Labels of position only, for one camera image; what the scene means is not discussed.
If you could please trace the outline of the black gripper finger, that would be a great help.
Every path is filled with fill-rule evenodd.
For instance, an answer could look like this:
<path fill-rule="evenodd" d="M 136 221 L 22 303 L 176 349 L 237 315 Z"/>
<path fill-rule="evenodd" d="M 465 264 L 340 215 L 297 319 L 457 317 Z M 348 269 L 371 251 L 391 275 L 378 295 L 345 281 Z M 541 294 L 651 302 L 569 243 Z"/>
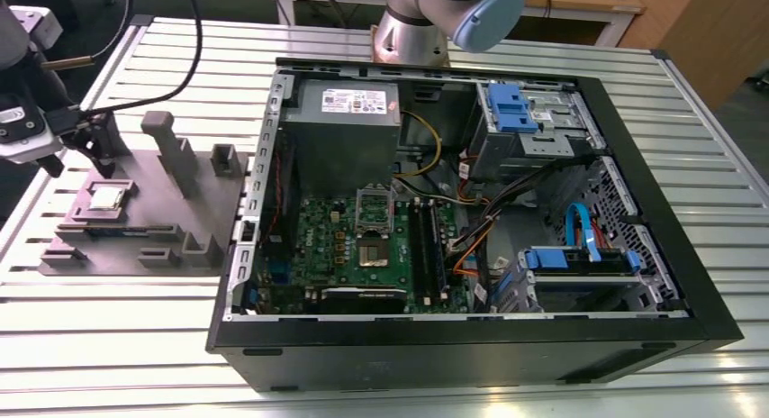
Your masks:
<path fill-rule="evenodd" d="M 45 171 L 49 177 L 57 178 L 64 171 L 64 163 L 61 161 L 61 152 L 65 149 L 46 148 L 40 150 L 36 154 L 34 163 Z"/>
<path fill-rule="evenodd" d="M 129 155 L 112 112 L 80 120 L 76 129 L 65 134 L 65 147 L 77 151 L 90 162 L 101 177 L 112 177 L 116 159 Z"/>

